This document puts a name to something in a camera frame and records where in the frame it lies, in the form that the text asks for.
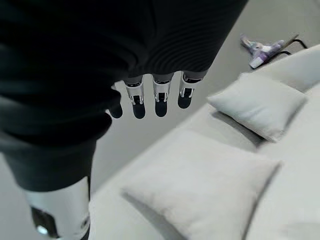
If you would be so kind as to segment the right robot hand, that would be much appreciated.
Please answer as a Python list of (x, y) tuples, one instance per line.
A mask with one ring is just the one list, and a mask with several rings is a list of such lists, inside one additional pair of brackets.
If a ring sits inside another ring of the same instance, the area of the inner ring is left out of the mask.
[(97, 141), (122, 116), (123, 81), (137, 119), (142, 78), (155, 113), (190, 106), (244, 0), (3, 0), (0, 3), (0, 151), (36, 231), (86, 240)]

